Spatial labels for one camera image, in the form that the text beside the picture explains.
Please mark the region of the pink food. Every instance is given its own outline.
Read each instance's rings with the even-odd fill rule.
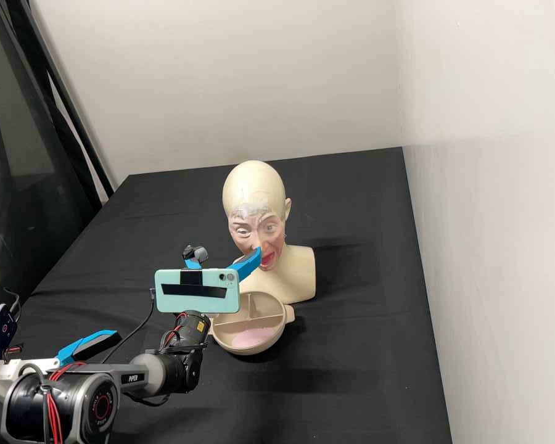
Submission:
[[[236,348],[255,347],[272,338],[275,332],[275,328],[270,327],[245,330],[234,337],[232,346]]]

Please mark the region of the piper logo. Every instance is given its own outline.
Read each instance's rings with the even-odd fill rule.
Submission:
[[[122,384],[131,384],[132,382],[138,382],[145,379],[144,373],[136,373],[136,374],[125,374],[121,375],[121,383]]]

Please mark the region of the white wall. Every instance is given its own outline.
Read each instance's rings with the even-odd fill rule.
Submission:
[[[114,185],[398,142],[394,0],[33,0]]]
[[[31,6],[115,185],[405,145],[457,444],[555,444],[555,0]]]
[[[400,0],[397,25],[453,440],[555,444],[555,0]]]

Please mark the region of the open mouth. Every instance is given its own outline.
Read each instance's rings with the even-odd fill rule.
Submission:
[[[265,255],[261,258],[261,266],[268,266],[271,261],[273,261],[273,258],[275,257],[275,252],[273,253],[269,253],[268,255]]]

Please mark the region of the white paint on forehead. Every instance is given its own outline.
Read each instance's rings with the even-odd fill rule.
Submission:
[[[264,202],[242,202],[232,210],[231,216],[246,219],[250,216],[269,213],[270,211],[269,203],[265,199]]]

